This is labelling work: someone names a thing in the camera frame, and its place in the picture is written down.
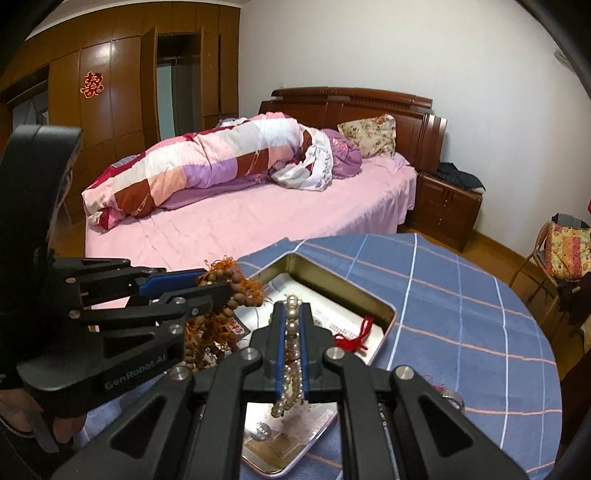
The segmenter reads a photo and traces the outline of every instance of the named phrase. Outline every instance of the blue plaid tablecloth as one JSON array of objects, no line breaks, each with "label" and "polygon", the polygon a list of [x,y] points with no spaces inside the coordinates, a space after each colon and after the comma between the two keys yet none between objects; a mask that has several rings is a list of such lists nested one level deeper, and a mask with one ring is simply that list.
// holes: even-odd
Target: blue plaid tablecloth
[{"label": "blue plaid tablecloth", "polygon": [[[558,370],[548,340],[506,284],[416,233],[285,239],[239,263],[252,275],[290,251],[396,308],[374,365],[411,365],[459,391],[478,428],[531,480],[546,477],[562,427]],[[335,422],[283,478],[342,476]],[[262,477],[243,464],[240,478]]]}]

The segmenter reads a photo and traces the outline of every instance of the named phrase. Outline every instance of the red cord knot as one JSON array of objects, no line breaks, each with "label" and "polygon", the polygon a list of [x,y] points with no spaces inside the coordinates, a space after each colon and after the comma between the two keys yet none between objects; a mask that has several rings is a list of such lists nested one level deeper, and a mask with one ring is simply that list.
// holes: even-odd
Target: red cord knot
[{"label": "red cord knot", "polygon": [[342,336],[340,333],[337,333],[335,335],[336,346],[342,348],[347,352],[353,353],[355,353],[360,348],[362,348],[363,350],[367,350],[368,348],[363,344],[363,342],[369,336],[373,324],[373,318],[365,317],[363,319],[363,322],[361,323],[361,331],[359,332],[359,336],[357,338],[348,339]]}]

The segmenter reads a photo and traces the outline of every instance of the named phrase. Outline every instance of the pearl necklace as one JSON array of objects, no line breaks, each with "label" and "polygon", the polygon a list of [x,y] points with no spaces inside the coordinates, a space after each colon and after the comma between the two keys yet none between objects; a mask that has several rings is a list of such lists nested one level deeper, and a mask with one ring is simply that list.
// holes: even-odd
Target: pearl necklace
[{"label": "pearl necklace", "polygon": [[301,300],[289,295],[283,302],[285,308],[284,366],[281,380],[281,395],[271,409],[276,419],[300,402],[304,403],[303,377],[301,370],[300,305]]}]

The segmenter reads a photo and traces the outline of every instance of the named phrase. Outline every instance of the person's hand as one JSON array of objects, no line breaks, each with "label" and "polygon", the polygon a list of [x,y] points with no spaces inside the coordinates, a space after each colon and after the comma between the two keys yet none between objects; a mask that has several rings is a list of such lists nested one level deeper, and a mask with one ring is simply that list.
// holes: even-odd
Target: person's hand
[{"label": "person's hand", "polygon": [[[22,388],[14,390],[0,390],[0,416],[14,429],[24,433],[33,430],[23,410],[42,412],[38,403]],[[86,414],[75,419],[55,419],[53,435],[60,443],[67,443],[84,428]]]}]

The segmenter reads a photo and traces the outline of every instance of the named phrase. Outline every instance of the floral pillow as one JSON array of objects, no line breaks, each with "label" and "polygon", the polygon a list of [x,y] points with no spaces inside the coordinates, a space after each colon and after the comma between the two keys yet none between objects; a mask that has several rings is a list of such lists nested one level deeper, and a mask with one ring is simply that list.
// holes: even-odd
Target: floral pillow
[{"label": "floral pillow", "polygon": [[545,257],[548,273],[567,281],[579,280],[591,271],[591,229],[554,224],[546,238]]},{"label": "floral pillow", "polygon": [[363,158],[376,155],[394,156],[396,119],[392,115],[354,120],[338,125],[339,132],[361,149]]}]

